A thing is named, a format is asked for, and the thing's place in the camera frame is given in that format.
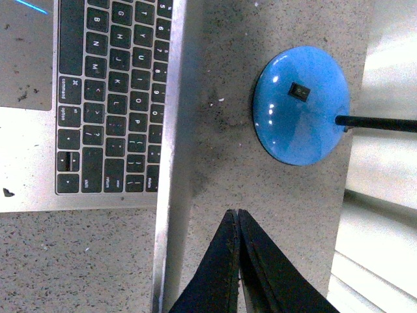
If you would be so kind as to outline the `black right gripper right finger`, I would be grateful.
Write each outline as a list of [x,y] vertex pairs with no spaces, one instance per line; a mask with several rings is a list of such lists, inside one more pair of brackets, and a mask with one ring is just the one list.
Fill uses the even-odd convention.
[[337,312],[246,210],[238,211],[247,312]]

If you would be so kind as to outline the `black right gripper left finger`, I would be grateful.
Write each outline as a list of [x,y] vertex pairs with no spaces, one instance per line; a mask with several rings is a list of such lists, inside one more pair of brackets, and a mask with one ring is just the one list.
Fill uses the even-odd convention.
[[225,212],[195,275],[171,312],[236,312],[240,228],[237,212]]

